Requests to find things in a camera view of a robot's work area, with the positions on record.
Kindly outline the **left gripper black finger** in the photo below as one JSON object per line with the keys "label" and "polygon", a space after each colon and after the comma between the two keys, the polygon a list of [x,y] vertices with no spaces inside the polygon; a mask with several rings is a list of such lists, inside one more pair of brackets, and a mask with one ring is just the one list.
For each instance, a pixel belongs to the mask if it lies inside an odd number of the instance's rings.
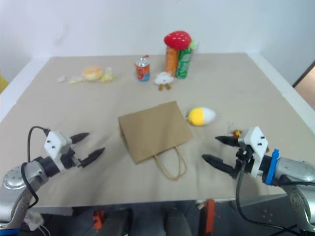
{"label": "left gripper black finger", "polygon": [[87,136],[89,136],[89,133],[87,133],[87,132],[79,133],[79,134],[71,136],[70,139],[72,141],[72,144],[74,145],[74,144],[84,140]]}
{"label": "left gripper black finger", "polygon": [[104,151],[105,148],[103,147],[90,153],[87,158],[80,161],[81,167],[84,168],[93,163],[94,161],[96,161],[103,154]]}

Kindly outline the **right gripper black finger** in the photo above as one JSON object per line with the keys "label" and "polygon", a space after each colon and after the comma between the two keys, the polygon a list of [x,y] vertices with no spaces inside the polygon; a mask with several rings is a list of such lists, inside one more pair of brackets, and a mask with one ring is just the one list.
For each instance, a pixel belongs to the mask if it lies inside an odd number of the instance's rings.
{"label": "right gripper black finger", "polygon": [[229,166],[227,164],[224,164],[223,160],[221,158],[215,157],[211,154],[203,154],[201,156],[208,164],[210,164],[212,167],[229,174],[230,176],[234,176],[234,168],[232,166]]}
{"label": "right gripper black finger", "polygon": [[240,147],[238,139],[233,136],[216,136],[215,139],[231,147]]}

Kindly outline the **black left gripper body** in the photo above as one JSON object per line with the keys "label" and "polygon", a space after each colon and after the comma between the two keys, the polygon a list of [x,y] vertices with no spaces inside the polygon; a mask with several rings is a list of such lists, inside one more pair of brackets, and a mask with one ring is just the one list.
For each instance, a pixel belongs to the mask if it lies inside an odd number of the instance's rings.
{"label": "black left gripper body", "polygon": [[72,167],[81,167],[82,161],[75,156],[75,151],[70,148],[66,154],[61,155],[61,163],[66,170]]}

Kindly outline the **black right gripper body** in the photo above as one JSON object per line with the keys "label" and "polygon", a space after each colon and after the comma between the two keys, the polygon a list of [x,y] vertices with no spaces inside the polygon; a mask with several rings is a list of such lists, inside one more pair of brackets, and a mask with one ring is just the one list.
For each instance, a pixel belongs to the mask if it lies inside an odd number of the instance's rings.
{"label": "black right gripper body", "polygon": [[236,179],[241,171],[242,165],[245,164],[244,173],[250,174],[253,167],[253,149],[251,146],[246,145],[245,148],[239,148],[236,153],[236,165],[231,172],[233,179]]}

